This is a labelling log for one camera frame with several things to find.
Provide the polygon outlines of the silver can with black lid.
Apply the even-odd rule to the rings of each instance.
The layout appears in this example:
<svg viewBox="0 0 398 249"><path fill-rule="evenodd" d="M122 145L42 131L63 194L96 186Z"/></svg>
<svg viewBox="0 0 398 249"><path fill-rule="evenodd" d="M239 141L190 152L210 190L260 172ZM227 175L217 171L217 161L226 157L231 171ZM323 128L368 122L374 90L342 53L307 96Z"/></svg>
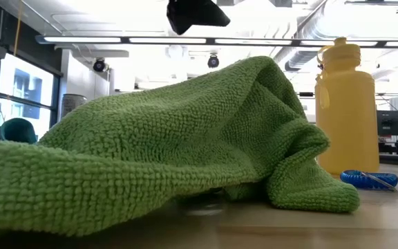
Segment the silver can with black lid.
<svg viewBox="0 0 398 249"><path fill-rule="evenodd" d="M83 95L72 93L64 94L61 104L61 118L65 117L68 113L85 104L86 102L87 98Z"/></svg>

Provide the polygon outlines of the green microfiber cloth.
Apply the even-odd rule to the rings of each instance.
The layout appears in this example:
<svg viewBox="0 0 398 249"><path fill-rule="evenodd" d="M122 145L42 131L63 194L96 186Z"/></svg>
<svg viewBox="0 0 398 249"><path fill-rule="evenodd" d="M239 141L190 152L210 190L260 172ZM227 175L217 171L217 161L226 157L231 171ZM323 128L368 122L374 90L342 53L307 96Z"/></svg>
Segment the green microfiber cloth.
<svg viewBox="0 0 398 249"><path fill-rule="evenodd" d="M357 190L316 162L329 145L269 57L67 114L35 144L0 141L0 235L84 236L181 196L354 212Z"/></svg>

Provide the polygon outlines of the black computer monitor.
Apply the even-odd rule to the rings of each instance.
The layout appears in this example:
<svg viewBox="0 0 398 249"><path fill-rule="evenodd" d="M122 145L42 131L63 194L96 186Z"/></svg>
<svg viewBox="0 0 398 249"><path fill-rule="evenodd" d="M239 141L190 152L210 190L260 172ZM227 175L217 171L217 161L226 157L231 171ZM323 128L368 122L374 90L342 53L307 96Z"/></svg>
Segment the black computer monitor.
<svg viewBox="0 0 398 249"><path fill-rule="evenodd" d="M398 111L377 111L379 136L398 136Z"/></svg>

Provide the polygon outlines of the teal microfiber cloth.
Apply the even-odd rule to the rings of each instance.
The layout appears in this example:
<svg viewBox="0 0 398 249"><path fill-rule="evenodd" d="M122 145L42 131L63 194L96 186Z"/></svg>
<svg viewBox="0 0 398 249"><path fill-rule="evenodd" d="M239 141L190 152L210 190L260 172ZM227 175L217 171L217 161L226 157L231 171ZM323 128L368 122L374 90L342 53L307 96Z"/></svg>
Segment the teal microfiber cloth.
<svg viewBox="0 0 398 249"><path fill-rule="evenodd" d="M12 118L0 126L0 139L35 144L37 137L31 122L23 118Z"/></svg>

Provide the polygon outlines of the large dark-framed window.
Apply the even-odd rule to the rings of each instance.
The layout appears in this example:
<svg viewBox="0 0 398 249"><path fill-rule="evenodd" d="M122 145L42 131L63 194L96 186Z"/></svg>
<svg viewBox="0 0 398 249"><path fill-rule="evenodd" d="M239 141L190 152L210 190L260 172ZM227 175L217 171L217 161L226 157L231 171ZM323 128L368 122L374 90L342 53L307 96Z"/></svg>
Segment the large dark-framed window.
<svg viewBox="0 0 398 249"><path fill-rule="evenodd" d="M57 122L58 87L58 76L7 53L0 59L0 126L26 119L39 140Z"/></svg>

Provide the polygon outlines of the yellow sports bottle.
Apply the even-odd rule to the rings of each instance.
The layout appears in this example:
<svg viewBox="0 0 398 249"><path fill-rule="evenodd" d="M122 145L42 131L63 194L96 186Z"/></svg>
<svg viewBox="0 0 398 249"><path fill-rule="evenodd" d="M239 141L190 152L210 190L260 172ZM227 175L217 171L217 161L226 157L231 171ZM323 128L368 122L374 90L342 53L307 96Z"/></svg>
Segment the yellow sports bottle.
<svg viewBox="0 0 398 249"><path fill-rule="evenodd" d="M340 37L323 47L317 59L316 125L330 140L317 158L319 165L337 175L349 169L379 171L375 80L357 70L360 47Z"/></svg>

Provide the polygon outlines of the long ceiling light fixture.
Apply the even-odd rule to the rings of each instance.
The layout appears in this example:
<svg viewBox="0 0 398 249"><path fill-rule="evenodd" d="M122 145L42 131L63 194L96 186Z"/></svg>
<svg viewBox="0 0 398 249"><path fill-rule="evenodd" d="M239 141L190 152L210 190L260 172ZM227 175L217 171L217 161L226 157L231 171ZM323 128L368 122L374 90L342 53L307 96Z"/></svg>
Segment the long ceiling light fixture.
<svg viewBox="0 0 398 249"><path fill-rule="evenodd" d="M81 37L37 35L39 44L136 44L136 45L195 45L195 46L280 46L321 48L329 46L332 40L322 39L254 39L213 37ZM398 40L352 40L363 48L398 49Z"/></svg>

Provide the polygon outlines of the blue coil wristband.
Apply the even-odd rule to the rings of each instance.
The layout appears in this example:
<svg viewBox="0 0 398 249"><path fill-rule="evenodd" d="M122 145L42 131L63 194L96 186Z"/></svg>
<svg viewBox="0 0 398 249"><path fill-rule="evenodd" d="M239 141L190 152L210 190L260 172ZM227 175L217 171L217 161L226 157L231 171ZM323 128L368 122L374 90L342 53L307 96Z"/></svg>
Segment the blue coil wristband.
<svg viewBox="0 0 398 249"><path fill-rule="evenodd" d="M359 170L346 170L340 174L344 183L351 184L362 190L395 191L398 177L395 174L370 173Z"/></svg>

